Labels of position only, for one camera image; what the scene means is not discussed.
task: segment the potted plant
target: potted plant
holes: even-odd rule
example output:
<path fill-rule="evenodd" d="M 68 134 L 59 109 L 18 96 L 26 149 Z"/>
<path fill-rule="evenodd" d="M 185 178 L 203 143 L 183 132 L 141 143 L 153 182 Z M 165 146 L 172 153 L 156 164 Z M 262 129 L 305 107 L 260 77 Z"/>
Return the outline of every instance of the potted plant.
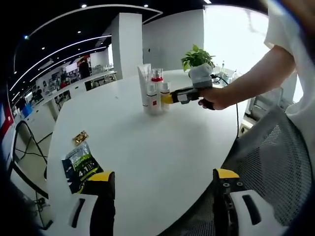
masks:
<path fill-rule="evenodd" d="M 186 57 L 182 59 L 182 65 L 184 72 L 191 67 L 203 65 L 204 63 L 209 64 L 212 68 L 215 67 L 212 62 L 212 58 L 215 56 L 209 55 L 208 52 L 198 48 L 197 45 L 193 45 L 192 50 L 188 51 Z"/>

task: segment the ceiling light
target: ceiling light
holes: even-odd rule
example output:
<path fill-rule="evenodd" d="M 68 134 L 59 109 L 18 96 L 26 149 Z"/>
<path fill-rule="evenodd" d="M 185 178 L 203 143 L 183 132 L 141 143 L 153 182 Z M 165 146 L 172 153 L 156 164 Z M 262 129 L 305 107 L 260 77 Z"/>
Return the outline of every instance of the ceiling light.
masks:
<path fill-rule="evenodd" d="M 53 54 L 56 54 L 57 52 L 60 52 L 62 51 L 63 49 L 66 49 L 66 48 L 69 48 L 71 46 L 74 46 L 76 44 L 79 44 L 79 43 L 83 43 L 83 42 L 87 42 L 87 41 L 91 41 L 91 40 L 94 40 L 94 39 L 99 39 L 99 38 L 107 38 L 107 37 L 111 37 L 111 35 L 104 35 L 104 36 L 99 36 L 99 37 L 94 37 L 94 38 L 89 38 L 89 39 L 85 39 L 85 40 L 82 40 L 80 42 L 76 42 L 76 43 L 72 43 L 66 47 L 63 47 L 61 49 L 58 49 L 57 51 L 49 54 L 48 56 L 44 57 L 42 60 L 38 61 L 37 63 L 35 63 L 33 66 L 31 66 L 27 71 L 24 72 L 24 74 L 14 83 L 14 85 L 10 88 L 10 91 L 12 91 L 12 89 L 16 86 L 16 84 L 30 71 L 32 70 L 35 66 L 37 66 L 38 64 L 40 64 L 42 61 L 46 60 L 47 58 L 49 58 L 50 56 L 52 56 Z"/>
<path fill-rule="evenodd" d="M 34 78 L 32 78 L 32 79 L 30 80 L 30 82 L 32 82 L 34 79 L 36 79 L 36 78 L 37 78 L 38 76 L 40 76 L 42 73 L 44 73 L 45 71 L 47 71 L 47 70 L 49 70 L 50 68 L 54 67 L 55 65 L 58 65 L 58 64 L 61 63 L 61 62 L 64 62 L 64 63 L 65 63 L 65 61 L 66 61 L 66 60 L 69 60 L 70 58 L 73 58 L 73 57 L 76 57 L 76 56 L 78 56 L 78 55 L 80 55 L 80 54 L 88 53 L 88 52 L 91 52 L 91 51 L 94 51 L 94 49 L 91 49 L 91 50 L 88 50 L 88 51 L 85 51 L 85 52 L 82 52 L 82 53 L 79 53 L 79 54 L 70 56 L 70 57 L 68 57 L 68 58 L 66 58 L 66 59 L 63 59 L 63 60 L 57 62 L 56 64 L 53 64 L 52 66 L 48 67 L 47 69 L 43 70 L 43 71 L 40 72 L 38 75 L 36 75 Z"/>
<path fill-rule="evenodd" d="M 14 96 L 14 98 L 12 99 L 12 102 L 13 102 L 13 100 L 14 100 L 19 94 L 20 94 L 20 92 L 18 92 L 18 93 Z"/>

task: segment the table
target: table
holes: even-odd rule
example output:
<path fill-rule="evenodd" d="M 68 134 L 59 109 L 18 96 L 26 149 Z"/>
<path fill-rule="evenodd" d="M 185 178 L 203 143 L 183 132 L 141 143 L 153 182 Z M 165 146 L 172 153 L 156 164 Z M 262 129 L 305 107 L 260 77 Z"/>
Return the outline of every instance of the table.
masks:
<path fill-rule="evenodd" d="M 165 71 L 171 89 L 191 86 L 187 73 Z M 246 101 L 239 103 L 241 123 Z M 54 214 L 70 201 L 62 162 L 85 130 L 92 155 L 116 173 L 116 236 L 156 236 L 178 220 L 212 181 L 237 134 L 236 107 L 173 104 L 143 113 L 138 77 L 95 88 L 66 102 L 51 139 L 47 188 Z"/>

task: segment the ceiling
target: ceiling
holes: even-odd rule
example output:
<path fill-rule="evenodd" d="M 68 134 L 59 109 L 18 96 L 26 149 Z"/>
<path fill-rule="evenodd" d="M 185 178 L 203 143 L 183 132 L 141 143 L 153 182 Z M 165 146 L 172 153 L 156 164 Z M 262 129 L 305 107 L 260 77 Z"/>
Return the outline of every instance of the ceiling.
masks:
<path fill-rule="evenodd" d="M 259 0 L 211 0 L 211 2 L 265 11 Z M 149 8 L 163 12 L 160 17 L 187 10 L 202 9 L 203 4 L 205 4 L 203 0 L 169 0 L 167 4 L 161 0 L 53 0 L 40 2 L 29 0 L 18 3 L 12 1 L 7 7 L 7 11 L 10 13 L 9 15 L 13 16 L 13 19 L 10 19 L 8 24 L 4 26 L 5 32 L 7 34 L 10 32 L 10 36 L 5 39 L 6 50 L 4 55 L 6 65 L 5 77 L 8 79 L 9 88 L 30 67 L 56 50 L 104 34 L 111 21 L 119 12 L 140 13 L 143 15 L 143 21 L 156 15 L 155 12 L 129 7 L 85 9 L 59 18 L 32 34 L 28 39 L 24 39 L 24 35 L 30 35 L 35 29 L 55 17 L 75 9 L 81 9 L 81 5 L 84 3 L 88 6 L 100 4 L 144 6 L 144 4 L 148 4 Z M 80 52 L 108 46 L 111 43 L 111 38 L 106 38 L 103 44 L 97 42 L 98 40 L 96 39 L 74 45 L 54 54 L 50 58 L 54 62 L 58 62 Z M 9 93 L 9 96 L 12 98 L 13 94 L 21 91 L 21 89 L 26 90 L 28 86 L 34 84 L 35 80 L 32 83 L 30 83 L 30 80 L 41 72 L 38 69 L 48 60 L 44 60 L 25 74 Z"/>

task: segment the black cable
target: black cable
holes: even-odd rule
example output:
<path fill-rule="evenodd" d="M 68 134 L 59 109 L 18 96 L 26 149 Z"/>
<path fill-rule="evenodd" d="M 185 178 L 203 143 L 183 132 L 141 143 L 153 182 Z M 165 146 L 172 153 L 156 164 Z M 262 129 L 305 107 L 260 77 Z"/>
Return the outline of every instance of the black cable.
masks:
<path fill-rule="evenodd" d="M 20 152 L 22 152 L 22 153 L 24 153 L 24 154 L 32 154 L 32 155 L 41 156 L 41 157 L 43 157 L 43 156 L 44 156 L 44 157 L 47 157 L 47 158 L 48 158 L 48 156 L 45 156 L 45 155 L 39 155 L 39 154 L 34 153 L 34 152 L 26 152 L 26 151 L 19 150 L 19 149 L 17 149 L 17 148 L 15 148 L 15 150 L 20 151 Z"/>
<path fill-rule="evenodd" d="M 228 85 L 228 83 L 227 83 L 227 81 L 225 81 L 223 78 L 221 78 L 220 76 L 218 76 L 218 75 L 215 75 L 216 77 L 218 77 L 219 78 L 219 80 L 218 81 L 220 81 L 220 80 L 223 80 L 224 82 L 225 82 L 225 84 L 226 85 Z M 237 133 L 236 133 L 236 138 L 235 139 L 237 139 L 238 138 L 238 132 L 239 132 L 239 121 L 238 121 L 238 105 L 237 105 L 237 103 L 236 103 L 236 119 L 237 119 Z"/>

